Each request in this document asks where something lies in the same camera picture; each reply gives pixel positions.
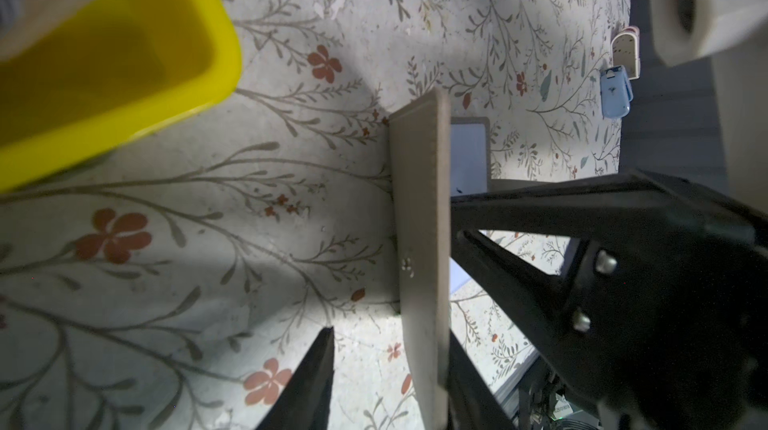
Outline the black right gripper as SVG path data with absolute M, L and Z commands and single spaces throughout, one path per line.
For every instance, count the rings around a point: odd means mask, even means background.
M 455 197 L 451 224 L 452 258 L 607 427 L 766 427 L 764 213 L 631 171 Z M 550 275 L 477 230 L 579 239 Z

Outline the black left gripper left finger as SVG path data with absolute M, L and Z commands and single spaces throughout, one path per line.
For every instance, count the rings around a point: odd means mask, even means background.
M 334 328 L 323 328 L 258 430 L 328 428 L 334 377 Z

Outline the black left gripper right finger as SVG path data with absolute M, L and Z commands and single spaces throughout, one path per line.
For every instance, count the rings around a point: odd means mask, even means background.
M 453 333 L 449 341 L 448 394 L 448 429 L 516 428 Z

